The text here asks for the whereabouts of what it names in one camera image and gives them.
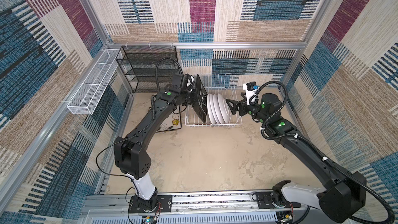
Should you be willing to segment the floral square plate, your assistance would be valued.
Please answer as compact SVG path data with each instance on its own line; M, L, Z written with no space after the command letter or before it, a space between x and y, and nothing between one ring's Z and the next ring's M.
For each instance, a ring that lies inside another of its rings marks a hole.
M180 107L177 108L177 112L171 114L162 122L157 132L173 131L182 128L181 125L181 114Z

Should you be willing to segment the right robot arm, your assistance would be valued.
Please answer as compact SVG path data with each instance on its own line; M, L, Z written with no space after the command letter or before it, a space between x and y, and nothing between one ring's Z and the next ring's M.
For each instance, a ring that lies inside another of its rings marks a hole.
M343 223L365 206L365 177L359 172L349 172L328 158L294 124L283 118L280 112L284 102L277 95L266 93L260 100L251 100L244 94L241 101L225 100L224 103L232 114L249 114L254 121L261 123L261 135L293 153L323 186L317 190L283 180L273 187L271 194L276 207L301 203L322 210L336 223Z

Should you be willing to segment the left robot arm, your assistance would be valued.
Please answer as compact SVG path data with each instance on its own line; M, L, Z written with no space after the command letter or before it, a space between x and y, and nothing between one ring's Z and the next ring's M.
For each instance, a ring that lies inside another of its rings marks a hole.
M143 211L158 206L158 191L151 181L151 158L147 148L155 133L179 105L188 105L194 79L189 74L175 74L172 84L149 99L150 111L124 138L114 141L115 165L128 177L136 191L133 203Z

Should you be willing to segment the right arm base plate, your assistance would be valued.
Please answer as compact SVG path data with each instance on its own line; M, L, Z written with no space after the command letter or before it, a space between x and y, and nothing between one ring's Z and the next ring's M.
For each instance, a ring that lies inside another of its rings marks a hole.
M281 193L274 191L260 191L251 195L252 200L257 202L259 209L277 208L300 208L301 204L287 201Z

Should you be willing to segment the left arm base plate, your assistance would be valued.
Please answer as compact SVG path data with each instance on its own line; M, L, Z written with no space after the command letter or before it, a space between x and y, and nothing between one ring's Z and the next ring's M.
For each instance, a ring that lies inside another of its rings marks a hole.
M129 214L143 213L169 213L172 209L172 195L155 195L149 200L144 200L136 195L132 196L129 202Z

